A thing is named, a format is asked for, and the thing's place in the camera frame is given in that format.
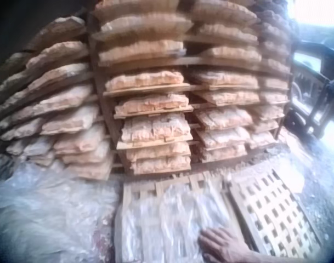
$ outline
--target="wooden lattice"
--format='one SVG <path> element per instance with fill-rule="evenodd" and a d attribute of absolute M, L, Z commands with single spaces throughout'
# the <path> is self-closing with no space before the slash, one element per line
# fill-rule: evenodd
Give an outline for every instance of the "wooden lattice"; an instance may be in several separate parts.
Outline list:
<path fill-rule="evenodd" d="M 321 243 L 314 226 L 275 172 L 236 178 L 230 191 L 259 252 L 315 258 Z"/>

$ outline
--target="ground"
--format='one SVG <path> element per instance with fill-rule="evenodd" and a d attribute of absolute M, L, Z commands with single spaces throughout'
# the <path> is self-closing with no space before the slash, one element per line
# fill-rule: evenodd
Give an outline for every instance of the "ground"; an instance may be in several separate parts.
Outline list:
<path fill-rule="evenodd" d="M 290 148 L 278 156 L 279 162 L 286 164 L 288 172 L 284 176 L 296 188 L 291 190 L 301 199 L 316 226 L 323 251 L 331 255 L 334 252 L 334 120 L 326 127 L 321 140 L 311 136 L 300 136 L 298 140 L 286 129 L 281 138 Z"/>

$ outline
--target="finger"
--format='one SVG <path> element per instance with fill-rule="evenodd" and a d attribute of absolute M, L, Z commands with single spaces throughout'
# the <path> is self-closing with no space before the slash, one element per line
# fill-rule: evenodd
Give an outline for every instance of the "finger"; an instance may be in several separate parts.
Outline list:
<path fill-rule="evenodd" d="M 216 242 L 218 245 L 224 245 L 225 241 L 222 237 L 215 234 L 211 229 L 202 230 L 201 235 L 209 238 L 210 240 Z"/>
<path fill-rule="evenodd" d="M 213 229 L 211 229 L 211 231 L 223 240 L 223 244 L 224 243 L 229 243 L 229 241 L 232 239 L 228 234 L 226 234 L 225 232 L 223 232 L 219 228 L 213 228 Z"/>
<path fill-rule="evenodd" d="M 230 228 L 220 227 L 219 229 L 228 237 L 237 239 L 237 235 Z"/>
<path fill-rule="evenodd" d="M 220 250 L 219 244 L 205 236 L 199 236 L 199 244 L 201 248 L 204 248 L 206 251 L 218 253 Z"/>
<path fill-rule="evenodd" d="M 207 262 L 210 262 L 210 263 L 221 263 L 218 259 L 216 259 L 211 254 L 205 254 L 203 257 L 207 260 Z"/>

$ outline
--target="wooden post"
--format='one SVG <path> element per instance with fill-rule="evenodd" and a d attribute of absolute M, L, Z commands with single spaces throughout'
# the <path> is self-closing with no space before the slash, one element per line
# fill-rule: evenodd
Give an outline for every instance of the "wooden post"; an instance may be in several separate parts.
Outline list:
<path fill-rule="evenodd" d="M 97 42 L 91 37 L 91 34 L 95 32 L 95 29 L 98 27 L 97 19 L 88 12 L 87 17 L 87 28 L 88 28 L 88 38 L 89 38 L 89 52 L 91 58 L 91 65 L 94 73 L 95 86 L 97 90 L 98 103 L 100 105 L 106 127 L 111 135 L 114 149 L 116 149 L 118 141 L 120 139 L 120 125 L 119 121 L 114 119 L 114 108 L 115 101 L 112 98 L 105 98 L 103 93 L 105 91 L 105 79 L 103 77 L 102 70 L 98 66 L 98 52 L 97 52 Z M 125 173 L 127 175 L 131 174 L 130 163 L 126 158 L 125 151 L 117 151 L 119 158 L 123 164 Z"/>

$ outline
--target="plastic bag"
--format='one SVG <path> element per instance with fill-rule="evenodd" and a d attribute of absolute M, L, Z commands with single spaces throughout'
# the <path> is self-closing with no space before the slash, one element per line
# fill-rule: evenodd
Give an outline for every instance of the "plastic bag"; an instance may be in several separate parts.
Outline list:
<path fill-rule="evenodd" d="M 206 183 L 203 192 L 171 186 L 162 197 L 120 207 L 115 221 L 116 262 L 203 262 L 197 243 L 200 230 L 227 226 L 224 202 Z"/>
<path fill-rule="evenodd" d="M 5 262 L 110 262 L 120 186 L 22 163 L 0 182 Z"/>

